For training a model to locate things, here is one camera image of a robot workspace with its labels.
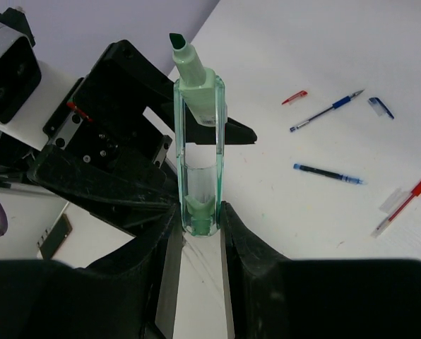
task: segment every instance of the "transparent plastic holder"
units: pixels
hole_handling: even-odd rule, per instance
[[[209,237],[220,229],[225,152],[225,84],[215,79],[215,163],[194,168],[186,162],[186,105],[174,83],[174,132],[176,136],[177,181],[184,230],[195,237]]]

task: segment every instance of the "screw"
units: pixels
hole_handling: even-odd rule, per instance
[[[22,76],[24,74],[26,68],[27,68],[27,64],[25,62],[20,64],[18,66],[18,70],[17,70],[18,76]]]
[[[134,53],[129,48],[123,49],[123,55],[126,59],[132,59],[134,57]]]
[[[72,122],[75,123],[75,124],[79,124],[81,122],[81,120],[82,119],[77,114],[72,116]]]
[[[64,147],[66,143],[64,142],[63,138],[58,138],[55,140],[55,145],[57,145],[58,147]]]
[[[6,88],[0,87],[0,100],[3,100],[3,98],[5,97],[5,94],[6,94]]]

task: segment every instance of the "pen clip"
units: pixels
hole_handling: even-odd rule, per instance
[[[306,90],[301,90],[298,93],[295,93],[292,97],[289,97],[288,99],[284,100],[282,105],[289,103],[292,104],[292,101],[300,98],[300,97],[306,97],[308,95],[308,92]]]
[[[387,114],[390,118],[394,119],[394,116],[389,108],[379,98],[370,97],[367,101],[379,117]]]
[[[384,213],[390,213],[395,208],[398,207],[399,203],[403,201],[403,199],[410,194],[410,192],[402,191],[401,188],[396,189],[382,205],[379,207],[379,210]]]

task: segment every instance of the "pen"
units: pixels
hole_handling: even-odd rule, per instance
[[[322,111],[322,112],[320,112],[320,113],[318,113],[318,114],[316,114],[316,115],[314,115],[314,116],[312,116],[312,117],[308,118],[307,120],[304,120],[304,121],[300,122],[299,124],[297,124],[297,125],[295,125],[295,126],[291,127],[289,130],[290,130],[291,132],[293,132],[293,131],[296,131],[296,130],[298,130],[298,129],[300,129],[300,128],[304,127],[304,126],[306,126],[306,125],[307,125],[307,124],[309,124],[311,121],[313,121],[313,120],[315,120],[315,119],[317,119],[317,118],[321,117],[321,116],[322,116],[322,115],[324,115],[325,113],[328,113],[328,112],[330,112],[330,111],[332,111],[332,110],[334,110],[334,109],[338,109],[339,107],[341,107],[341,106],[343,106],[343,105],[347,104],[348,102],[350,102],[350,101],[351,101],[351,99],[353,99],[354,97],[357,97],[358,95],[360,95],[361,93],[363,93],[363,91],[364,91],[364,90],[358,90],[357,92],[352,93],[351,95],[348,95],[347,97],[343,97],[341,100],[339,100],[339,101],[335,102],[334,104],[332,104],[329,108],[327,108],[327,109],[325,109],[324,111]]]
[[[417,196],[421,194],[421,181],[418,185],[415,186],[407,195],[405,199],[403,199],[402,203],[397,207],[385,220],[383,220],[379,226],[371,234],[374,238],[377,238],[392,222],[396,217],[403,211],[403,209]]]
[[[341,180],[342,182],[348,182],[350,184],[360,185],[363,183],[363,181],[359,178],[355,178],[355,177],[351,177],[348,175],[339,174],[335,172],[329,172],[329,171],[325,171],[323,169],[318,169],[314,167],[304,166],[301,164],[294,164],[294,169],[323,175],[324,177]]]

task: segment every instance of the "green highlighter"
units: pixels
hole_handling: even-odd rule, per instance
[[[213,69],[203,67],[195,48],[182,35],[171,33],[170,40],[180,75],[174,83],[174,132],[182,227],[195,237],[208,237],[220,228],[227,122],[225,84]],[[215,129],[214,165],[195,168],[186,162],[186,105],[198,124]]]

